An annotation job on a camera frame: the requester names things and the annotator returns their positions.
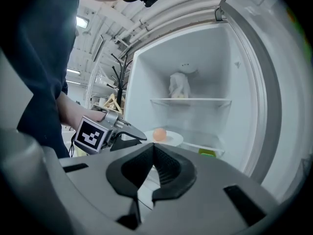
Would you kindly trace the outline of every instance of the dark blue shirt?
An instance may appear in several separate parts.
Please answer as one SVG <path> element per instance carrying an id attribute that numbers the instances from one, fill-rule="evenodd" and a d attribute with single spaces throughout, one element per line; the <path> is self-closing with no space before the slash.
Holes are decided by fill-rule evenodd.
<path id="1" fill-rule="evenodd" d="M 5 54 L 34 94 L 18 130 L 68 157 L 56 99 L 67 94 L 65 76 L 75 41 L 79 0 L 33 0 L 19 18 L 12 48 Z"/>

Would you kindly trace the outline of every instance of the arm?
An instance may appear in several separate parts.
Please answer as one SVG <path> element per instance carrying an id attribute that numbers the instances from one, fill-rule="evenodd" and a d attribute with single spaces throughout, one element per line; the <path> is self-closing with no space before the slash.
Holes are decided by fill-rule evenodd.
<path id="1" fill-rule="evenodd" d="M 61 92 L 57 98 L 57 106 L 61 123 L 72 127 L 75 131 L 84 115 L 94 121 L 101 121 L 105 115 L 103 112 L 87 110 L 72 101 L 64 92 Z"/>

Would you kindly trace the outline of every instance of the ceiling light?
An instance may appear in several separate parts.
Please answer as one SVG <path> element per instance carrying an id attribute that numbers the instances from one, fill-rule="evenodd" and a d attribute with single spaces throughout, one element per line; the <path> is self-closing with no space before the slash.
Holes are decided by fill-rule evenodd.
<path id="1" fill-rule="evenodd" d="M 88 20 L 88 19 L 81 18 L 81 17 L 76 17 L 76 25 L 77 25 L 77 26 L 86 29 L 87 26 L 88 26 L 88 23 L 89 23 L 89 20 Z"/>
<path id="2" fill-rule="evenodd" d="M 76 82 L 68 81 L 68 80 L 67 80 L 67 82 L 68 82 L 68 83 L 73 83 L 73 84 L 80 84 L 80 83 L 76 83 Z"/>
<path id="3" fill-rule="evenodd" d="M 72 72 L 72 73 L 76 73 L 76 74 L 80 74 L 80 72 L 76 71 L 76 70 L 67 69 L 67 71 Z"/>

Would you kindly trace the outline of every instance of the white plate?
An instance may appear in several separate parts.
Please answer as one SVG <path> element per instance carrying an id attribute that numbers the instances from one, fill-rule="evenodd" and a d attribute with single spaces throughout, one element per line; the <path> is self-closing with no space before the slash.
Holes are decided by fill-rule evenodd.
<path id="1" fill-rule="evenodd" d="M 167 145 L 171 145 L 171 146 L 179 146 L 182 144 L 182 142 L 184 142 L 184 138 L 182 137 L 182 135 L 176 133 L 176 132 L 172 132 L 172 131 L 166 131 L 166 140 L 165 141 L 155 141 L 153 138 L 153 131 L 146 131 L 144 134 L 147 137 L 147 140 L 141 140 L 140 142 L 142 143 L 162 143 L 162 144 L 167 144 Z"/>

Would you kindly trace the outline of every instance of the person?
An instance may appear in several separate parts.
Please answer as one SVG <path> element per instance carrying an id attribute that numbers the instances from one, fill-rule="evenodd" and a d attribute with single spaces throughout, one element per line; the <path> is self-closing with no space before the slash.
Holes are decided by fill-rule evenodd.
<path id="1" fill-rule="evenodd" d="M 79 0 L 32 0 L 17 19 L 10 43 L 3 47 L 33 93 L 18 130 L 53 148 L 58 158 L 69 157 L 61 123 L 77 130 L 83 115 L 94 121 L 104 117 L 67 96 L 65 77 L 75 41 L 78 4 Z"/>

